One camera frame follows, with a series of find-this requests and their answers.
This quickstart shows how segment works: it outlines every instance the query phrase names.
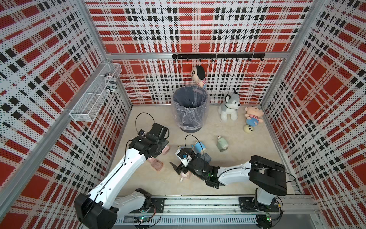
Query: beige floor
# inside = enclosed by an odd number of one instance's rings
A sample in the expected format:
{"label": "beige floor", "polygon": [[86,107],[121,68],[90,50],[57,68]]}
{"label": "beige floor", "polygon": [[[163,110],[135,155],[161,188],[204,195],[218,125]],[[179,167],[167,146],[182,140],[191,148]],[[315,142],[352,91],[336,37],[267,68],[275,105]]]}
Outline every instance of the beige floor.
{"label": "beige floor", "polygon": [[[252,155],[259,155],[281,163],[265,123],[259,124],[251,134],[247,134],[243,131],[243,126],[245,125],[244,107],[239,108],[239,117],[236,121],[232,121],[229,118],[226,123],[219,119],[217,109],[218,106],[210,106],[206,125],[193,134],[207,147],[207,153],[212,158],[210,165],[239,165],[249,161]],[[179,165],[180,161],[174,153],[179,145],[184,145],[184,138],[188,134],[175,124],[170,106],[133,107],[112,162],[112,168],[123,157],[127,140],[137,136],[135,119],[141,112],[150,113],[156,123],[169,128],[168,145],[170,146],[170,151],[166,155],[157,157],[164,164],[160,171],[154,170],[148,161],[140,166],[120,191],[119,196],[129,195],[137,188],[142,188],[152,195],[246,195],[255,193],[257,186],[250,181],[233,183],[219,189],[206,186],[204,181],[193,175],[190,179],[184,179],[182,182],[179,181],[181,176],[173,170],[169,162]],[[149,131],[152,123],[152,118],[149,115],[141,114],[137,120],[137,129]],[[225,137],[229,142],[229,148],[224,152],[220,152],[216,147],[217,136],[219,135]],[[187,137],[187,147],[195,142],[196,139],[192,136]],[[294,193],[289,183],[287,189],[289,194]]]}

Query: yellow plush ball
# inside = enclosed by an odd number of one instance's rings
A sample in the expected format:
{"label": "yellow plush ball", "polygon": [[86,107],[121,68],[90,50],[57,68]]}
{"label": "yellow plush ball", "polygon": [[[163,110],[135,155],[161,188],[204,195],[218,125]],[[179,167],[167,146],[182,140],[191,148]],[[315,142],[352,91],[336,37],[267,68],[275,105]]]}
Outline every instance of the yellow plush ball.
{"label": "yellow plush ball", "polygon": [[253,132],[253,127],[250,126],[250,125],[245,125],[244,126],[244,132],[245,133],[251,133],[251,132]]}

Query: black hook rack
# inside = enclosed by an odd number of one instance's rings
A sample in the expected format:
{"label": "black hook rack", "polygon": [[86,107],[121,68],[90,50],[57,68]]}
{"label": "black hook rack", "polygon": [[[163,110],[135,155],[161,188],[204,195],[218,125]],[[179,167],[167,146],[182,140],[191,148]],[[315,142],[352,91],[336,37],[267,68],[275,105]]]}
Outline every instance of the black hook rack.
{"label": "black hook rack", "polygon": [[251,61],[252,59],[260,59],[261,61],[264,60],[265,53],[200,53],[200,54],[173,54],[173,59],[199,59],[201,62],[201,59],[211,59],[213,61],[214,59],[224,59],[226,61],[227,59],[236,59],[239,61],[239,59],[248,59],[248,61]]}

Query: green led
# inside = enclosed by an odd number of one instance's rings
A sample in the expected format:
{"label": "green led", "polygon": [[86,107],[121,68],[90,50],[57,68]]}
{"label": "green led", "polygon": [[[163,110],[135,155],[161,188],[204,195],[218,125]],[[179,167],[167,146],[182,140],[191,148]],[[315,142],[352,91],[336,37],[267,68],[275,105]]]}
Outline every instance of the green led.
{"label": "green led", "polygon": [[271,222],[271,221],[272,221],[271,215],[270,215],[269,213],[266,213],[266,216],[267,216],[267,220],[268,220],[269,222]]}

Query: black trash can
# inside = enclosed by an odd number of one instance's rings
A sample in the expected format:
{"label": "black trash can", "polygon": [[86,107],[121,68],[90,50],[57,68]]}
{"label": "black trash can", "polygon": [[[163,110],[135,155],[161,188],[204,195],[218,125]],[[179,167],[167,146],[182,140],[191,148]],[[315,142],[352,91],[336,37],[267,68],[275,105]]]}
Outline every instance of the black trash can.
{"label": "black trash can", "polygon": [[172,100],[177,125],[187,133],[199,131],[207,119],[210,100],[206,90],[196,85],[177,89]]}

